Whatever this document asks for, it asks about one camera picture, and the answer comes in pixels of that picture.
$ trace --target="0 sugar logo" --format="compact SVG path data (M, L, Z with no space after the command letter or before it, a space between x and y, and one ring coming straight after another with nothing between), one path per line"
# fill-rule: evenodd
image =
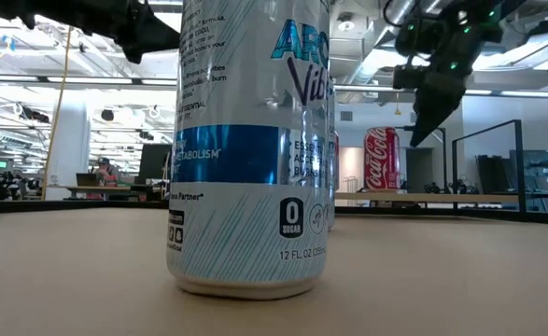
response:
M280 203L280 235L298 238L304 232L304 203L301 199L289 197Z

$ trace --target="wooden table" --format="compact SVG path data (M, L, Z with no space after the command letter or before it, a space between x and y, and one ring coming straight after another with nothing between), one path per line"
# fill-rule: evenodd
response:
M315 290L192 296L167 211L0 215L0 336L548 335L548 225L342 217Z
M414 203L518 203L515 195L336 192L336 200L400 201Z
M103 194L104 199L109 195L132 195L146 193L143 190L133 190L134 187L152 187L152 186L132 186L132 187L72 187L72 186L48 186L48 188L68 189L71 192L71 197L75 199L77 194Z

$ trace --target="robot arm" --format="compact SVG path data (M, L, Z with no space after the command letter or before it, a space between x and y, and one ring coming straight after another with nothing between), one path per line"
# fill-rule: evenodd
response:
M525 1L455 0L438 15L423 14L416 7L407 17L396 50L409 61L396 67L394 87L415 89L417 121L411 146L418 146L458 108L485 42L501 42L499 22ZM418 53L430 55L429 66L412 66Z
M155 17L147 0L0 0L0 18L20 18L33 29L36 14L114 39L132 63L180 44L180 34Z

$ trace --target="arctic vibe logo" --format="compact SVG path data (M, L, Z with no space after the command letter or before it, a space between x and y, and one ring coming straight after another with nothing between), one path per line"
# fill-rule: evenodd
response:
M287 20L272 53L272 59L282 59L287 52L288 70L299 93L302 106L327 97L330 40L325 32L318 32L311 25L302 23L302 34L295 20ZM310 62L305 77L297 70L298 62Z

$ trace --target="aluminum can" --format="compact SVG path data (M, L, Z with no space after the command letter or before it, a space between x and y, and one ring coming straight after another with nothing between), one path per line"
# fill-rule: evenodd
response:
M365 135L365 188L400 188L400 139L391 127L371 128Z
M327 251L328 0L185 1L167 264L191 293L314 287Z

